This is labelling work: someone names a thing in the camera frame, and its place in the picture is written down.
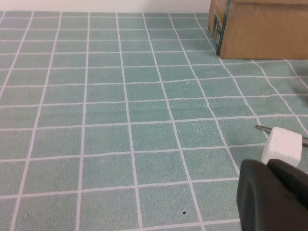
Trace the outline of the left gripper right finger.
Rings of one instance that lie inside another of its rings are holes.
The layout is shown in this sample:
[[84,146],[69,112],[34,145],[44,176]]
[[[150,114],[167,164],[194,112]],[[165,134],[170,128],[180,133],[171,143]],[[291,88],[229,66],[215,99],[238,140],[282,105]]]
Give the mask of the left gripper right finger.
[[279,159],[271,159],[268,167],[297,201],[308,207],[308,175]]

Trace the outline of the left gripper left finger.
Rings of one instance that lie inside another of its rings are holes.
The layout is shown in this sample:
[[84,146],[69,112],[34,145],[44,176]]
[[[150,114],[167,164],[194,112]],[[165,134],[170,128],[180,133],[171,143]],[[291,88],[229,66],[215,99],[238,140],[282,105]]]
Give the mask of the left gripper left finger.
[[301,205],[267,164],[241,163],[237,207],[243,231],[306,231],[308,208]]

